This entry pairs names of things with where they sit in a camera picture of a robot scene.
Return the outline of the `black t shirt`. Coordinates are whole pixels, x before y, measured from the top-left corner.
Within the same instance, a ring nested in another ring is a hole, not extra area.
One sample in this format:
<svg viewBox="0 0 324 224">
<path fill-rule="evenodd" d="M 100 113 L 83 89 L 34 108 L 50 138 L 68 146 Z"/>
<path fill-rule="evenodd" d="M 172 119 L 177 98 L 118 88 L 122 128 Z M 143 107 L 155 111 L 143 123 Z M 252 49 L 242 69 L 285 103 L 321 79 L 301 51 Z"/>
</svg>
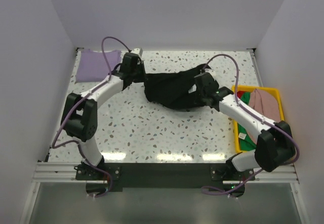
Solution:
<svg viewBox="0 0 324 224">
<path fill-rule="evenodd" d="M 144 93 L 149 102 L 163 105 L 173 110 L 203 107 L 196 99 L 196 92 L 189 90 L 195 85 L 194 77 L 201 73 L 204 64 L 175 73 L 147 73 Z"/>
</svg>

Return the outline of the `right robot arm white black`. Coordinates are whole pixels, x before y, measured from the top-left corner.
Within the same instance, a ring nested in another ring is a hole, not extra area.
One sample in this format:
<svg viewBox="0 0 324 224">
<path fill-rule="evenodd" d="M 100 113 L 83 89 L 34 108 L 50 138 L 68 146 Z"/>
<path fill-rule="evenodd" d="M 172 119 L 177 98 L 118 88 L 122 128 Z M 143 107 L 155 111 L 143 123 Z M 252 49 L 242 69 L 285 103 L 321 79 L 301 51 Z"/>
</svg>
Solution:
<svg viewBox="0 0 324 224">
<path fill-rule="evenodd" d="M 253 168 L 271 172 L 298 159 L 300 152 L 288 123 L 275 122 L 248 107 L 232 90 L 219 88 L 208 72 L 197 75 L 194 80 L 199 101 L 238 122 L 257 141 L 255 150 L 228 160 L 237 172 Z"/>
</svg>

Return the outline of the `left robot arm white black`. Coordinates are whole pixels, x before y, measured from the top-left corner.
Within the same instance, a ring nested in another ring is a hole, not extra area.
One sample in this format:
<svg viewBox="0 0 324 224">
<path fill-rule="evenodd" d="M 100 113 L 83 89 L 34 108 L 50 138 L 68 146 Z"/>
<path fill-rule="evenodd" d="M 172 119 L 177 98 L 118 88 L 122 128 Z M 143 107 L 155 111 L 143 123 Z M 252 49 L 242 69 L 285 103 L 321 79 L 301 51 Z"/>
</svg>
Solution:
<svg viewBox="0 0 324 224">
<path fill-rule="evenodd" d="M 76 142 L 85 164 L 98 166 L 103 161 L 95 133 L 98 128 L 98 109 L 112 96 L 122 92 L 132 83 L 144 81 L 145 69 L 141 48 L 124 54 L 120 65 L 111 75 L 88 91 L 68 94 L 63 110 L 60 130 Z"/>
</svg>

